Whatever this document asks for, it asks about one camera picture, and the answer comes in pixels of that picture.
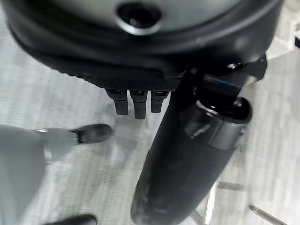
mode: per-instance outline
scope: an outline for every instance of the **black shoe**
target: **black shoe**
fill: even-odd
[[[113,134],[112,128],[107,124],[94,124],[72,130],[77,133],[78,144],[93,144],[103,142]]]
[[[97,225],[97,218],[93,215],[81,215],[45,225]]]

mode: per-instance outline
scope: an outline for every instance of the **metal rod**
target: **metal rod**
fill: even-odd
[[[265,219],[269,223],[273,225],[287,225],[284,222],[280,221],[279,219],[271,216],[269,213],[266,213],[265,211],[253,206],[249,205],[249,209],[253,211],[256,215],[260,216],[261,218]]]
[[[206,214],[204,218],[204,224],[205,225],[210,225],[210,221],[212,219],[212,213],[215,207],[215,200],[216,200],[216,194],[217,194],[217,186],[218,182],[212,186],[209,197],[208,197],[208,202],[207,202],[207,208],[206,208]]]

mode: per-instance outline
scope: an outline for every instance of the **camera lens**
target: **camera lens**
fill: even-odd
[[[153,6],[128,3],[117,9],[119,26],[135,35],[146,35],[156,32],[161,19],[161,13]]]

